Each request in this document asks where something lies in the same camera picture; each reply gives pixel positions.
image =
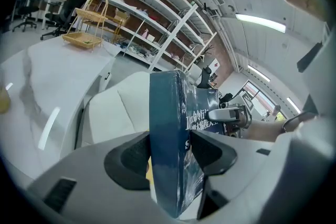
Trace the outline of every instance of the fluorescent light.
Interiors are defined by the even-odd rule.
[[[236,14],[236,18],[238,20],[243,20],[245,22],[251,22],[259,25],[264,25],[270,28],[273,28],[275,30],[278,30],[282,33],[286,32],[286,26],[277,22],[273,22],[272,20],[267,20],[255,16],[249,16],[249,15],[244,15],[244,14]]]
[[[6,90],[8,91],[10,89],[10,87],[13,86],[12,83],[9,83],[7,86],[6,86]]]
[[[287,97],[287,101],[293,106],[293,108],[294,108],[298,113],[301,113],[301,111],[298,109],[298,107],[294,104],[294,102],[293,102],[289,97]]]
[[[59,111],[60,111],[59,107],[54,108],[54,110],[52,111],[52,113],[51,113],[51,115],[50,115],[50,117],[49,117],[49,119],[46,123],[46,126],[44,127],[44,129],[42,131],[42,135],[40,137],[40,141],[38,142],[38,146],[37,146],[40,150],[44,150],[44,148],[47,144],[47,139],[48,139],[51,127],[53,126],[54,121],[55,121]]]
[[[258,71],[257,69],[253,68],[250,65],[247,65],[247,67],[249,69],[251,69],[253,72],[257,73],[259,76],[261,76],[263,79],[265,79],[267,82],[270,82],[271,80],[269,78],[267,78],[263,73],[261,73],[260,71]]]

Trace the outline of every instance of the office chair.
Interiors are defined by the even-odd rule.
[[[26,25],[30,25],[31,27],[34,26],[36,29],[37,25],[33,22],[28,21],[28,17],[31,17],[31,13],[36,12],[39,10],[37,6],[26,6],[27,0],[22,0],[20,2],[21,7],[18,8],[18,15],[23,15],[23,22],[20,23],[19,25],[13,27],[12,31],[15,31],[15,28],[21,27],[23,25],[22,32],[26,30]]]
[[[72,16],[75,8],[81,8],[84,5],[86,0],[67,0],[65,1],[63,8],[60,14],[48,13],[46,18],[54,23],[56,23],[56,29],[52,32],[43,34],[40,39],[43,40],[45,36],[59,36],[60,34],[65,34],[70,27],[70,24],[75,19],[75,16]]]
[[[211,74],[210,67],[203,68],[202,79],[201,79],[200,84],[197,86],[197,88],[200,88],[200,89],[209,89],[210,88],[210,86],[209,86],[210,74]]]

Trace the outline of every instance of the white tabletop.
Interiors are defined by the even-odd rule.
[[[8,89],[10,109],[0,114],[0,147],[12,165],[35,179],[59,160],[64,136],[85,94],[116,55],[112,46],[104,41],[91,52],[56,37],[1,64],[4,85],[13,85]],[[59,114],[40,150],[41,133],[56,107]]]

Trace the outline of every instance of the white shelving unit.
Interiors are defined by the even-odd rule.
[[[151,19],[146,13],[140,10],[137,10],[136,7],[130,6],[119,0],[108,0],[110,5],[113,5],[120,10],[130,13],[131,15],[143,20],[143,22],[145,22],[146,24],[149,24],[150,26],[152,26],[153,28],[161,32],[162,34],[166,35],[165,42],[161,44],[160,46],[157,46],[153,42],[143,38],[141,35],[135,33],[134,31],[126,27],[121,27],[122,30],[132,34],[133,38],[138,38],[158,50],[152,62],[149,62],[146,59],[138,55],[135,55],[134,53],[130,51],[126,50],[125,53],[149,64],[150,70],[153,70],[154,68],[158,68],[160,70],[166,70],[166,68],[162,67],[158,63],[162,55],[166,55],[170,57],[174,62],[176,62],[177,65],[180,65],[183,71],[188,70],[190,66],[192,65],[192,63],[197,59],[197,57],[199,57],[199,55],[202,54],[203,50],[207,47],[207,45],[211,42],[211,40],[215,37],[217,33],[214,33],[211,31],[207,23],[196,11],[198,6],[196,4],[191,5],[187,0],[167,0],[170,4],[172,4],[178,10],[179,13],[176,13],[175,11],[173,11],[170,7],[168,7],[161,0],[140,0],[140,1],[142,1],[146,5],[156,10],[158,13],[160,13],[163,17],[165,17],[170,22],[175,23],[175,26],[174,28],[172,28],[170,32],[166,28],[164,28],[162,25],[160,25],[158,22]],[[116,23],[110,20],[107,20],[106,22],[116,26]],[[176,37],[176,34],[179,31],[181,31],[192,43],[199,44],[199,46],[201,46],[201,50],[199,51],[197,55],[193,52],[193,48],[189,48]],[[208,36],[207,42],[203,41],[202,35]],[[192,62],[189,65],[186,65],[183,62],[183,59],[178,60],[176,58],[173,58],[166,51],[168,45],[171,42],[173,42],[174,44],[179,46],[182,50],[184,50],[186,54],[191,55]]]

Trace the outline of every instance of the cardboard box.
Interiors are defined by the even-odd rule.
[[[192,86],[183,72],[150,75],[149,129],[157,203],[177,218],[201,193],[203,171],[190,147],[190,130],[223,135],[223,125],[206,119],[218,109],[218,90]]]
[[[125,26],[127,21],[130,18],[130,15],[126,12],[121,12],[117,8],[115,9],[116,15],[114,16],[115,20],[122,21],[121,26]]]

